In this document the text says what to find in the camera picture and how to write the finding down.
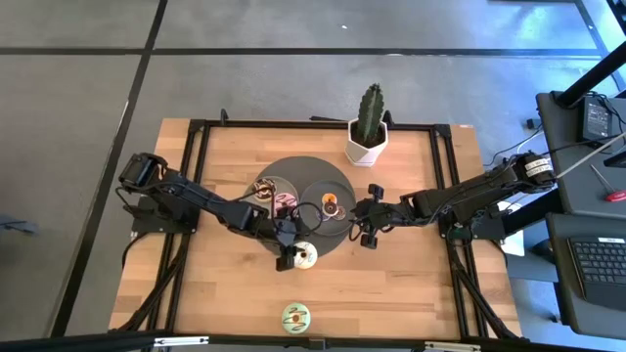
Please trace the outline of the white paper sheet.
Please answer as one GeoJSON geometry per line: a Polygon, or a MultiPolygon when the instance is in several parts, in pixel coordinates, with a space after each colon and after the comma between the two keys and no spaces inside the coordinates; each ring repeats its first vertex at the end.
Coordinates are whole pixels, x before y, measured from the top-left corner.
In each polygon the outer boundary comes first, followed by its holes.
{"type": "MultiPolygon", "coordinates": [[[[519,203],[510,203],[508,201],[500,201],[498,203],[498,207],[501,211],[511,210],[515,212],[521,208],[519,203]]],[[[503,240],[499,240],[498,244],[500,248],[506,253],[514,256],[523,257],[524,250],[524,235],[523,231],[519,230],[516,233],[507,236],[503,240]]]]}

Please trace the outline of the black pole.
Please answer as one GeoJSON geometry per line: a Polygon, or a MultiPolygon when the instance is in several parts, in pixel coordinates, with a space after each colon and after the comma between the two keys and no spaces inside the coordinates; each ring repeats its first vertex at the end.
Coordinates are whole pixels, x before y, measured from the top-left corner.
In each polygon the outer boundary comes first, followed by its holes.
{"type": "Polygon", "coordinates": [[[576,105],[588,92],[603,80],[618,71],[626,63],[626,41],[610,52],[597,65],[579,78],[564,92],[556,97],[556,102],[563,108],[576,105]]]}

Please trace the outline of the mint green chocolate-drizzled donut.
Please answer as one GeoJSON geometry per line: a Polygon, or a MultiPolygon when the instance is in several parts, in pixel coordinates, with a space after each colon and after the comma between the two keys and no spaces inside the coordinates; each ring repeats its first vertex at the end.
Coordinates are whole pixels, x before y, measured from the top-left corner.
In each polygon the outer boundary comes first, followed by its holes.
{"type": "Polygon", "coordinates": [[[311,313],[304,304],[294,302],[284,309],[281,324],[289,334],[304,333],[311,325],[311,313]]]}

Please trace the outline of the black keyboard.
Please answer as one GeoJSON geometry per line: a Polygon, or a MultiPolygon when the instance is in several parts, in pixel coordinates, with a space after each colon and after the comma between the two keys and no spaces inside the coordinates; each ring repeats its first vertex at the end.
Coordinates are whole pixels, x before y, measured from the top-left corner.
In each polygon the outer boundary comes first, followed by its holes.
{"type": "Polygon", "coordinates": [[[584,299],[626,312],[626,238],[576,237],[567,244],[584,299]]]}

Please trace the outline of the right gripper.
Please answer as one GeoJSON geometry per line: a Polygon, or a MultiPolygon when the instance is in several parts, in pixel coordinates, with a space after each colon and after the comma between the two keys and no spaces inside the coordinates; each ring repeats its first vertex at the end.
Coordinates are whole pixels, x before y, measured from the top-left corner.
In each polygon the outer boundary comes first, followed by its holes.
{"type": "MultiPolygon", "coordinates": [[[[359,200],[352,209],[354,217],[352,223],[360,227],[371,227],[381,229],[389,225],[389,205],[382,200],[384,188],[377,184],[369,185],[369,194],[373,198],[359,200]]],[[[378,238],[372,235],[362,235],[361,245],[368,249],[378,247],[378,238]]]]}

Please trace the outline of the round dark grey mat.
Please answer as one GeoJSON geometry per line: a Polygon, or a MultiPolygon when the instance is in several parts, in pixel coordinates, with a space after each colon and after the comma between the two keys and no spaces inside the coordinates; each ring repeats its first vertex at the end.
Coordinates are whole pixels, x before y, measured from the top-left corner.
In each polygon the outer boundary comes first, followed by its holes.
{"type": "MultiPolygon", "coordinates": [[[[336,181],[348,188],[353,195],[354,190],[346,176],[331,163],[312,156],[291,156],[279,159],[263,169],[248,187],[258,178],[265,176],[278,176],[289,181],[296,189],[300,203],[304,191],[313,183],[323,180],[336,181]]],[[[346,238],[348,230],[340,235],[326,237],[317,235],[314,231],[306,230],[301,223],[299,213],[296,211],[297,225],[304,235],[303,241],[315,245],[320,257],[329,254],[336,249],[346,238]]]]}

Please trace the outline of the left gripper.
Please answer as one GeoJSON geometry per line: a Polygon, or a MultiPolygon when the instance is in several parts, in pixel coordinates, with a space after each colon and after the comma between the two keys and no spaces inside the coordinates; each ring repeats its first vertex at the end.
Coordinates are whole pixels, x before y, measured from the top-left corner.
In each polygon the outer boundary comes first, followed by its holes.
{"type": "Polygon", "coordinates": [[[287,248],[287,255],[281,255],[276,259],[276,270],[278,272],[284,272],[294,268],[294,258],[300,252],[300,248],[294,244],[296,237],[297,232],[294,231],[275,231],[274,247],[278,251],[282,248],[287,248]]]}

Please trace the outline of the grey flat object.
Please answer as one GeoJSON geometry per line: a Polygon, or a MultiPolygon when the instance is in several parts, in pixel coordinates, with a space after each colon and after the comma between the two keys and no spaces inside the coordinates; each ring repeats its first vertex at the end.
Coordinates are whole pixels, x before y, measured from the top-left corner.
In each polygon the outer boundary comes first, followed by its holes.
{"type": "Polygon", "coordinates": [[[36,234],[39,231],[39,227],[33,222],[16,219],[6,214],[0,214],[0,230],[36,234]]]}

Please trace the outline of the green cactus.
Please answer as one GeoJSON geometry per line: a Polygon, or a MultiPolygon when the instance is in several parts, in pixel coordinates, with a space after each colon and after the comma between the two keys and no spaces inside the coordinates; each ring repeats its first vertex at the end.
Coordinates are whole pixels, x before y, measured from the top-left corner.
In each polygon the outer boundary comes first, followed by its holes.
{"type": "Polygon", "coordinates": [[[377,140],[383,113],[383,94],[378,83],[372,84],[363,95],[353,139],[361,146],[371,148],[377,140]]]}

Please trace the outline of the dark grey desk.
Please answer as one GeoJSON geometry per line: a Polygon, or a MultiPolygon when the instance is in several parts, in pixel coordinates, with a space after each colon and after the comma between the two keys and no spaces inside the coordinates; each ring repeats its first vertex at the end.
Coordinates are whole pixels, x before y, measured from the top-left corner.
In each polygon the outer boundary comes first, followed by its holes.
{"type": "Polygon", "coordinates": [[[563,214],[546,218],[558,273],[558,300],[564,323],[579,334],[626,340],[626,312],[586,301],[567,240],[576,237],[626,238],[626,221],[563,214]]]}
{"type": "Polygon", "coordinates": [[[626,200],[609,202],[605,178],[617,191],[626,191],[626,167],[608,167],[607,154],[592,154],[593,148],[577,141],[582,112],[563,109],[549,93],[536,96],[550,157],[557,174],[563,211],[569,214],[626,220],[626,200]]]}

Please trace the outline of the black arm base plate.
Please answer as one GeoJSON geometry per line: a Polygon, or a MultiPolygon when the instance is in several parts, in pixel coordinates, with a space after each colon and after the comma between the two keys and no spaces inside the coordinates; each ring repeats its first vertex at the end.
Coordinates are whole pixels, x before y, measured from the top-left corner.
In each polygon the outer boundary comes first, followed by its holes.
{"type": "Polygon", "coordinates": [[[475,220],[465,227],[457,227],[444,221],[441,221],[440,225],[440,236],[449,240],[499,241],[508,236],[503,219],[490,216],[475,220]]]}
{"type": "Polygon", "coordinates": [[[130,206],[133,216],[131,230],[138,234],[188,234],[197,229],[200,210],[192,204],[168,195],[139,197],[130,206]]]}

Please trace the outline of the white sprinkled donut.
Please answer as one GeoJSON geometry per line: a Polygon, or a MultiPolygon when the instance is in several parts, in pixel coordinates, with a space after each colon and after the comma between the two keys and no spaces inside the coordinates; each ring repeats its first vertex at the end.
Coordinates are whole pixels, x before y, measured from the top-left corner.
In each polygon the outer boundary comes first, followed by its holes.
{"type": "Polygon", "coordinates": [[[294,267],[300,270],[312,268],[318,260],[318,251],[311,242],[297,242],[294,245],[296,253],[293,257],[294,267]]]}

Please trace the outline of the black power box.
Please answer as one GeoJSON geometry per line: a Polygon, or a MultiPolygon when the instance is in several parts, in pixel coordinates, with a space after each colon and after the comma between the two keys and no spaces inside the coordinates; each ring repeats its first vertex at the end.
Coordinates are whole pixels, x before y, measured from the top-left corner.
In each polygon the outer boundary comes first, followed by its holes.
{"type": "Polygon", "coordinates": [[[602,99],[585,97],[579,137],[582,141],[600,143],[612,135],[612,114],[602,99]]]}

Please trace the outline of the black aluminium table frame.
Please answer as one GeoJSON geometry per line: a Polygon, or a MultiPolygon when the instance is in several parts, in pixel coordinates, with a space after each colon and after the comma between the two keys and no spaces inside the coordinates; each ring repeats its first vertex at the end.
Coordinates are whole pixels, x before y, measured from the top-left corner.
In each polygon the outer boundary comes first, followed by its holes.
{"type": "MultiPolygon", "coordinates": [[[[395,202],[416,190],[478,175],[473,127],[396,125],[377,163],[346,158],[337,123],[231,120],[208,131],[202,184],[224,198],[240,196],[272,162],[308,155],[336,166],[363,198],[376,183],[395,202]]],[[[232,234],[203,214],[191,237],[174,328],[179,333],[458,340],[447,250],[435,227],[380,236],[376,249],[345,241],[309,270],[279,273],[260,243],[232,234]],[[304,304],[311,325],[287,333],[284,309],[304,304]]]]}

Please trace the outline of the small round grey plate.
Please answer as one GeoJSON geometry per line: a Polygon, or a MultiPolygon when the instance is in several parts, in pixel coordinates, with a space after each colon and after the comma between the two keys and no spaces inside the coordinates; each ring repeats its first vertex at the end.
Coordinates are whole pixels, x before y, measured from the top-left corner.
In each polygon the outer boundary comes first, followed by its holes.
{"type": "Polygon", "coordinates": [[[286,179],[278,176],[265,176],[256,179],[246,190],[246,198],[257,205],[272,210],[274,216],[282,208],[294,208],[298,205],[295,187],[286,179]]]}

